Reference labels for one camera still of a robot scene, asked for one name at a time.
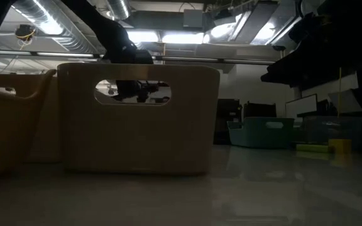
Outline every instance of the yellow-green object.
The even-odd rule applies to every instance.
[[[311,151],[317,153],[329,153],[329,146],[326,145],[315,145],[315,144],[298,144],[296,147],[297,151]]]
[[[353,164],[351,156],[351,140],[349,139],[329,139],[329,147],[334,151],[334,166],[347,167]]]

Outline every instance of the white wall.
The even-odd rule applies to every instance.
[[[276,104],[277,116],[285,117],[285,103],[293,99],[288,85],[261,81],[267,70],[261,65],[236,65],[220,78],[219,98],[239,99],[241,104]]]

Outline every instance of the plastic storage bin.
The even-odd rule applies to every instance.
[[[107,79],[164,81],[171,99],[163,105],[99,102],[95,86]],[[59,65],[65,168],[173,175],[208,171],[218,90],[219,72],[208,67]]]
[[[53,74],[55,70],[44,75],[0,74],[0,87],[16,91],[0,92],[0,173],[20,164],[29,151]]]
[[[361,146],[361,117],[307,116],[302,124],[308,143],[327,145],[329,139],[350,139],[353,149]]]
[[[294,119],[246,117],[228,122],[231,144],[248,148],[287,148],[292,139]]]

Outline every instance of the beige storage bin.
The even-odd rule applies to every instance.
[[[163,105],[102,104],[101,80],[169,84]],[[209,169],[219,72],[175,65],[58,66],[63,163],[69,170],[193,175]]]
[[[16,91],[16,95],[0,92],[0,173],[20,164],[29,151],[54,74],[55,70],[44,75],[0,74],[0,87]]]
[[[56,163],[61,161],[58,135],[58,87],[52,77],[38,121],[36,134],[26,162]]]

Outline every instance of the fluorescent light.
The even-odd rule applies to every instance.
[[[255,39],[267,40],[267,39],[271,38],[273,36],[273,34],[275,34],[275,25],[273,23],[267,23],[258,32]]]
[[[270,44],[274,45],[280,38],[285,36],[294,27],[294,25],[297,24],[300,20],[301,20],[301,17],[298,17],[297,19],[295,19],[293,21],[293,23],[291,23],[286,29],[284,29],[280,34],[278,34],[275,39],[271,40]]]
[[[165,35],[162,39],[164,43],[178,43],[178,44],[202,44],[204,39],[203,33],[197,34],[171,34]]]
[[[31,53],[28,51],[5,51],[5,50],[0,50],[0,54],[6,54],[6,55],[18,55],[18,56],[30,56]]]
[[[83,53],[44,53],[39,52],[41,57],[93,57],[93,54],[83,54]]]
[[[211,37],[209,35],[205,35],[203,43],[209,43],[210,41],[211,41]]]
[[[127,31],[129,39],[134,43],[158,42],[158,36],[155,31]]]
[[[223,35],[226,35],[226,34],[232,32],[235,25],[236,25],[236,23],[228,23],[228,24],[222,24],[222,25],[216,26],[212,29],[211,35],[215,38],[220,38]]]
[[[247,12],[243,13],[242,18],[240,18],[241,21],[240,20],[237,21],[236,28],[230,34],[229,41],[234,41],[237,38],[239,32],[243,29],[243,26],[245,25],[245,22],[247,21],[249,16],[251,16],[251,13],[252,13],[251,11],[247,11]]]
[[[110,10],[106,12],[106,15],[107,15],[110,19],[115,20],[114,16],[112,16],[112,13],[111,13]]]
[[[243,16],[242,13],[236,16],[236,23],[238,23],[239,19],[240,19],[242,16]]]

